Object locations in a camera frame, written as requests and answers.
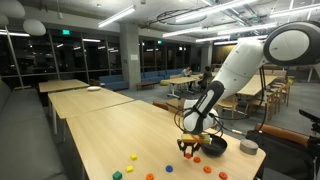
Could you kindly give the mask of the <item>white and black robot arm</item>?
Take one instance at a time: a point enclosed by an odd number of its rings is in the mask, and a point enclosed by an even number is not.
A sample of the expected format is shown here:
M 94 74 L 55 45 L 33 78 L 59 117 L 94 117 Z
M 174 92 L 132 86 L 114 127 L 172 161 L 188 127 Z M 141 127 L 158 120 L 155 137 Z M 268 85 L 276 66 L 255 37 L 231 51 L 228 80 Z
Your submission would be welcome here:
M 241 90 L 262 65 L 316 65 L 320 62 L 319 47 L 320 23 L 316 21 L 283 24 L 265 41 L 240 40 L 202 95 L 184 102 L 184 131 L 198 135 L 212 127 L 215 122 L 209 113 L 213 113 L 213 106 Z

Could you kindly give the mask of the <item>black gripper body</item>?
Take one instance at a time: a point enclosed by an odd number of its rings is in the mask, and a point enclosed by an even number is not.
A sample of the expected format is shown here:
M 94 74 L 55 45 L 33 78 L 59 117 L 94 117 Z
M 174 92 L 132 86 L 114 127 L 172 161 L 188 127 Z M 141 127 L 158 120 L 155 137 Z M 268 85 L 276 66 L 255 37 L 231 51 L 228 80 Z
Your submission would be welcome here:
M 191 148 L 191 153 L 192 153 L 192 149 L 197 149 L 199 150 L 201 145 L 199 143 L 194 143 L 194 142 L 183 142 L 181 139 L 177 140 L 177 144 L 180 150 L 184 149 L 186 151 L 186 149 L 188 147 Z

